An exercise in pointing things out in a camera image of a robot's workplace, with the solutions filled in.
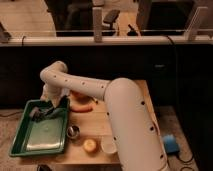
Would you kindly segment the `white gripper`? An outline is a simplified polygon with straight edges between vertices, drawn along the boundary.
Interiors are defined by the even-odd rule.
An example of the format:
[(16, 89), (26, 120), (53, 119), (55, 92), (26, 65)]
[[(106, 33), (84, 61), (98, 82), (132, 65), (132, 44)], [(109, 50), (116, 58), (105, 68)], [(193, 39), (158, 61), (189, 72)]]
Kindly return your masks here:
[(67, 91), (64, 88), (49, 86), (48, 84), (45, 84), (43, 86), (43, 91), (40, 99), (45, 102), (50, 101), (53, 105), (53, 107), (49, 108), (46, 111), (45, 115), (51, 115), (59, 112), (60, 108), (58, 106), (60, 104), (60, 101), (66, 95)]

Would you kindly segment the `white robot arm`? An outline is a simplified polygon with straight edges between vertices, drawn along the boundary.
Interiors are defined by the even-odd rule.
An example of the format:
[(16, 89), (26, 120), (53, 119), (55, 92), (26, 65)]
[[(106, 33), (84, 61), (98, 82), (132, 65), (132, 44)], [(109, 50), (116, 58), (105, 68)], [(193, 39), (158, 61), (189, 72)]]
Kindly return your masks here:
[(139, 86), (127, 78), (112, 81), (67, 74), (56, 61), (40, 72), (44, 92), (54, 106), (63, 88), (105, 102), (123, 171), (170, 171), (158, 128), (150, 116)]

